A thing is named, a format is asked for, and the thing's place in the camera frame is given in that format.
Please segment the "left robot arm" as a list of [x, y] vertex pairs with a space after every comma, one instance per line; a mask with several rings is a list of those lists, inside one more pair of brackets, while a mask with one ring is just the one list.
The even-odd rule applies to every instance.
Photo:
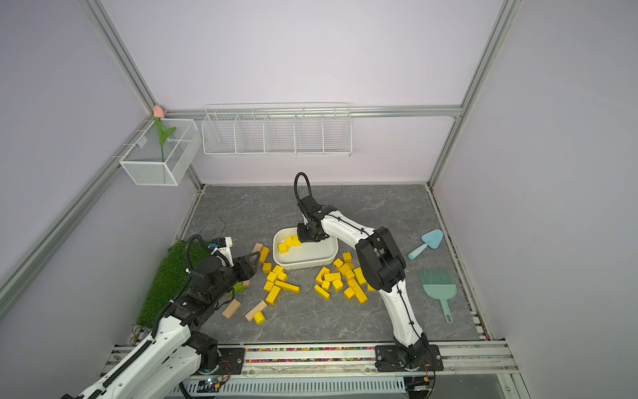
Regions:
[[227, 292], [256, 274], [258, 262], [257, 252], [234, 259], [217, 252], [203, 259], [141, 344], [77, 397], [163, 398], [196, 372], [230, 377], [233, 364], [218, 340], [199, 329], [221, 308]]

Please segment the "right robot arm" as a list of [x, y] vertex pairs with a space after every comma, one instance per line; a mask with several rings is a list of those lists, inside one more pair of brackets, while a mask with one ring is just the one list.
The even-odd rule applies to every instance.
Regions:
[[438, 347], [430, 344], [411, 307], [405, 284], [405, 260], [390, 231], [358, 224], [336, 208], [318, 204], [312, 196], [297, 198], [297, 206], [304, 217], [297, 225], [302, 242], [336, 238], [357, 252], [363, 277], [380, 294], [390, 316], [396, 355], [385, 363], [398, 369], [423, 367], [442, 371]]

